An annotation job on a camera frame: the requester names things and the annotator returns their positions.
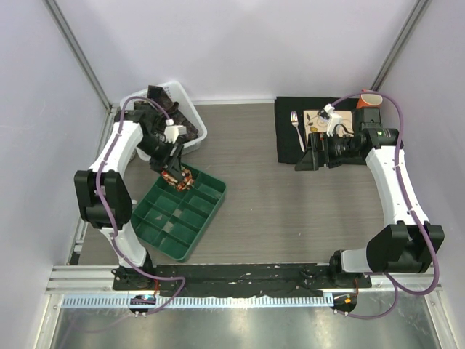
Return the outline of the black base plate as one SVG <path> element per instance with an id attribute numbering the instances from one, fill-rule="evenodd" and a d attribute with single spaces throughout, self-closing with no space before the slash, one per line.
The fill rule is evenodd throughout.
<path id="1" fill-rule="evenodd" d="M 113 290 L 159 291 L 170 297 L 185 285 L 178 297 L 309 297 L 321 296 L 324 289 L 368 289 L 371 279 L 361 273 L 336 273 L 317 263 L 281 264 L 171 264 L 158 265 L 150 280 L 128 268 L 114 268 Z"/>

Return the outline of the red floral patterned tie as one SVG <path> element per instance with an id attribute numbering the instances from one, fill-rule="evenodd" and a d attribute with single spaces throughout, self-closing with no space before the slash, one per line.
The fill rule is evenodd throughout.
<path id="1" fill-rule="evenodd" d="M 195 183 L 193 173 L 186 167 L 182 167 L 180 173 L 177 174 L 162 171 L 161 177 L 165 182 L 179 192 L 190 190 Z"/>

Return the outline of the green compartment tray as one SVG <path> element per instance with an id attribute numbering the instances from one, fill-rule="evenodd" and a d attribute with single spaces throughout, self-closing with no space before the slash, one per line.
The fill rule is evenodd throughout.
<path id="1" fill-rule="evenodd" d="M 225 200 L 227 186 L 199 169 L 190 190 L 158 178 L 132 212 L 137 237 L 176 262 L 186 262 Z"/>

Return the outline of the aluminium frame rail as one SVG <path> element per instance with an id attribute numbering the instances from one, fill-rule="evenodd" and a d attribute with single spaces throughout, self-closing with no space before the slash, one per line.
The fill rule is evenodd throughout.
<path id="1" fill-rule="evenodd" d="M 99 294 L 113 290 L 114 265 L 56 265 L 45 294 Z"/>

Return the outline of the white plastic basket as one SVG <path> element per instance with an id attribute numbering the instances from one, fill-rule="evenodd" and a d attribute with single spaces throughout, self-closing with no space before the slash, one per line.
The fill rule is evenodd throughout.
<path id="1" fill-rule="evenodd" d="M 195 106 L 188 97 L 184 87 L 178 81 L 169 81 L 152 86 L 162 87 L 173 101 L 177 101 L 179 103 L 180 111 L 185 115 L 187 120 L 190 121 L 198 130 L 198 137 L 196 139 L 184 142 L 182 154 L 186 155 L 198 150 L 201 146 L 201 143 L 207 136 L 207 129 L 200 115 L 195 109 Z M 147 97 L 147 90 L 148 87 L 123 97 L 119 102 L 119 107 L 123 108 L 124 102 L 130 97 Z"/>

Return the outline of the orange mug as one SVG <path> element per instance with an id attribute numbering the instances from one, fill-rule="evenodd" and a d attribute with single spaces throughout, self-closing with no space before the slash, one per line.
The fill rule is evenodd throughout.
<path id="1" fill-rule="evenodd" d="M 368 89 L 363 89 L 359 96 L 356 109 L 377 108 L 383 103 L 383 97 L 378 94 L 369 93 Z"/>

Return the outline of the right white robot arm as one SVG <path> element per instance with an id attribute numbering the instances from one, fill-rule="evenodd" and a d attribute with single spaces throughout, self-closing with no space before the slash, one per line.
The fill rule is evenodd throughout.
<path id="1" fill-rule="evenodd" d="M 308 134 L 295 169 L 365 164 L 375 180 L 384 216 L 384 228 L 366 246 L 334 253 L 329 281 L 343 287 L 355 273 L 425 273 L 431 268 L 432 283 L 423 293 L 432 291 L 440 279 L 437 252 L 445 234 L 441 226 L 430 223 L 416 198 L 405 166 L 401 131 L 383 127 L 378 108 L 356 110 L 353 116 L 361 116 L 362 121 L 344 136 L 338 132 L 345 127 L 342 115 L 333 105 L 327 104 L 317 115 L 327 123 L 326 130 Z"/>

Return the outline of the floral square plate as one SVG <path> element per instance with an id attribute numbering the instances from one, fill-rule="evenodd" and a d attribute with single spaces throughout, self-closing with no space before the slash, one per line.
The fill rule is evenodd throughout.
<path id="1" fill-rule="evenodd" d="M 337 126 L 337 134 L 340 137 L 344 135 L 352 134 L 352 112 L 351 111 L 337 111 L 342 117 L 343 126 Z M 326 132 L 328 122 L 318 115 L 317 110 L 305 110 L 304 111 L 304 130 L 305 138 L 308 137 L 310 133 L 313 132 Z"/>

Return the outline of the dark patterned tie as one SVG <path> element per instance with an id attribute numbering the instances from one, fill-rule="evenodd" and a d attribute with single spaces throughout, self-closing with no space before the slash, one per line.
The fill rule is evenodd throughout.
<path id="1" fill-rule="evenodd" d="M 174 120 L 175 124 L 181 124 L 186 127 L 187 133 L 184 135 L 186 142 L 198 137 L 197 128 L 188 121 L 185 115 L 180 111 L 179 103 L 177 101 L 173 101 L 162 87 L 150 85 L 147 90 L 147 97 L 158 103 Z M 147 111 L 150 116 L 153 116 L 151 132 L 163 133 L 166 127 L 166 117 L 162 114 L 162 112 L 153 108 L 148 104 L 148 102 L 142 100 L 138 100 L 134 103 L 134 109 Z"/>

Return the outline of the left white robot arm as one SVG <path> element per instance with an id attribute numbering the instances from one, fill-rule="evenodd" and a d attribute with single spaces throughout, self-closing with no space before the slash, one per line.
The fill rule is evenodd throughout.
<path id="1" fill-rule="evenodd" d="M 124 182 L 133 152 L 147 156 L 150 168 L 176 190 L 189 190 L 193 185 L 192 172 L 181 163 L 185 127 L 169 119 L 158 135 L 156 116 L 121 111 L 101 154 L 87 170 L 74 175 L 81 219 L 101 232 L 117 255 L 119 266 L 112 271 L 117 290 L 146 290 L 155 283 L 150 254 L 131 223 L 133 203 Z"/>

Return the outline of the black placemat cloth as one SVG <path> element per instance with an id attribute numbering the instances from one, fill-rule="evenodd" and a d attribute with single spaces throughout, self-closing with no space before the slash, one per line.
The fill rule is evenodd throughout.
<path id="1" fill-rule="evenodd" d="M 303 155 L 296 129 L 292 126 L 291 111 L 296 111 L 299 121 L 299 132 L 305 133 L 308 122 L 304 111 L 320 110 L 325 105 L 333 103 L 337 97 L 276 97 L 274 103 L 275 134 L 278 162 L 295 165 Z"/>

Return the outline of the silver fork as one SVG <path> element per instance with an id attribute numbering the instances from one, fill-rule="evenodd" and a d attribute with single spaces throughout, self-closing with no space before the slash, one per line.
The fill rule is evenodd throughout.
<path id="1" fill-rule="evenodd" d="M 297 112 L 296 111 L 291 111 L 290 112 L 290 121 L 291 121 L 291 124 L 292 126 L 295 128 L 296 130 L 296 133 L 297 133 L 297 137 L 299 139 L 299 146 L 301 148 L 301 151 L 302 152 L 305 152 L 305 144 L 304 144 L 304 141 L 303 141 L 303 138 L 302 138 L 302 135 L 299 131 L 299 118 L 298 118 L 298 115 L 297 115 Z"/>

